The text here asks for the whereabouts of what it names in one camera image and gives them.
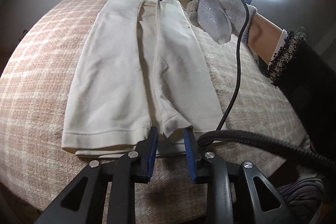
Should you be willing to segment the grey gloved right hand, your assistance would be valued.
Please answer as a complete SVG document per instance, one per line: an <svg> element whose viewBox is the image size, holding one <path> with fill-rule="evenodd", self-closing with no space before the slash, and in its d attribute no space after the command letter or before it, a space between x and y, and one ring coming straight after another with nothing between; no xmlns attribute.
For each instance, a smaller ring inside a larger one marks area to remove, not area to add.
<svg viewBox="0 0 336 224"><path fill-rule="evenodd" d="M196 27L201 27L219 44L227 43L231 35L239 36L248 43L249 28L256 8L241 0L188 0L187 18Z"/></svg>

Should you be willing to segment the right forearm black sleeve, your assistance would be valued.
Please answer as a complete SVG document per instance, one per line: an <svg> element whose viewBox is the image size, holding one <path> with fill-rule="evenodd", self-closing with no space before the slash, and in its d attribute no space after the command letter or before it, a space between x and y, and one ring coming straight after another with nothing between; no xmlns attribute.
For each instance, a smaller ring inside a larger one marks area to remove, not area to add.
<svg viewBox="0 0 336 224"><path fill-rule="evenodd" d="M303 37L254 12L248 45L268 64L267 76L288 99L312 151L335 159L335 71Z"/></svg>

